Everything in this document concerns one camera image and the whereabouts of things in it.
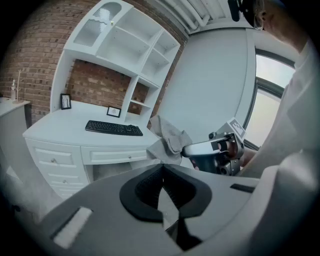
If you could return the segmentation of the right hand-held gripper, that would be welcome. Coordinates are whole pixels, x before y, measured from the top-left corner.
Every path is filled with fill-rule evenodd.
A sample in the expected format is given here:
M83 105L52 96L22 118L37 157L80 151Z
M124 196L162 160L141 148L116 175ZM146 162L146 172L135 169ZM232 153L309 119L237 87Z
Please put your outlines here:
M183 156L189 158L200 171L216 172L220 175L236 175L240 171L240 158L245 151L245 135L245 129L233 117L216 132L211 132L208 135L208 141L184 146ZM217 144L220 141L235 142L235 152L230 154L228 151L219 150L217 153Z

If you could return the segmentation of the person's right hand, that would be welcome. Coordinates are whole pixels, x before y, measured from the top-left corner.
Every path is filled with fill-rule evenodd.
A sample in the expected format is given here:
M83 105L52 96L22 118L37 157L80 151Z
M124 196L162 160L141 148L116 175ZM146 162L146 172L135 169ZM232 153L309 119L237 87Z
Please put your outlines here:
M218 142L218 148L221 152L228 151L230 154L234 154L236 151L236 143L233 141L220 141Z

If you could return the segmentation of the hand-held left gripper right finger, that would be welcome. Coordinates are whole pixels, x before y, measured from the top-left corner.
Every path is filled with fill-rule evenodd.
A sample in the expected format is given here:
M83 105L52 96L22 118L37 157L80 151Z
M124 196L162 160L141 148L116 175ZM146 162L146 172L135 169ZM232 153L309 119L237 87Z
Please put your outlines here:
M162 233L164 247L231 247L238 231L227 231L258 184L165 164L162 187L177 208L177 221Z

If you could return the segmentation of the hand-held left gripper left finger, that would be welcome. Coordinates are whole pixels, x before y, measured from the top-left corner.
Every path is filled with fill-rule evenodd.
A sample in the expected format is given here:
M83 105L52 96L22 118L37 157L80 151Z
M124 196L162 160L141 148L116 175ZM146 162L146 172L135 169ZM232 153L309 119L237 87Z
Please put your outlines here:
M160 222L144 222L133 217L120 201L121 187L144 173L142 167L87 185L50 211L40 228L54 236L80 208L92 213L68 249L57 247L60 255L72 256L176 256L182 249Z

